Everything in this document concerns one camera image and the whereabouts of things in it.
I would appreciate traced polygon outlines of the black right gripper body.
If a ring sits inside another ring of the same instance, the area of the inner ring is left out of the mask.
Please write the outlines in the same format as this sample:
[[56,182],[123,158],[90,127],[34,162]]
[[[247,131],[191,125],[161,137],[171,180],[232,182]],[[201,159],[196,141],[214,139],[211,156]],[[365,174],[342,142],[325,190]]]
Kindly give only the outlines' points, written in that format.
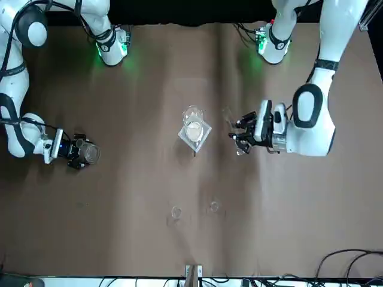
[[72,161],[78,158],[78,148],[76,147],[76,141],[70,141],[62,139],[60,142],[60,156]]

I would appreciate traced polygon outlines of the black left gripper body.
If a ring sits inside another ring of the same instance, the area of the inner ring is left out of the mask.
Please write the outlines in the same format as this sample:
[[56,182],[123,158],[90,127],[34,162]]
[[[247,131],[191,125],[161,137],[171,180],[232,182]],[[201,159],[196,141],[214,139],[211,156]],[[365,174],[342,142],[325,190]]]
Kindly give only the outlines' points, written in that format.
[[273,121],[272,117],[254,118],[249,122],[251,134],[253,136],[252,146],[263,146],[272,148]]

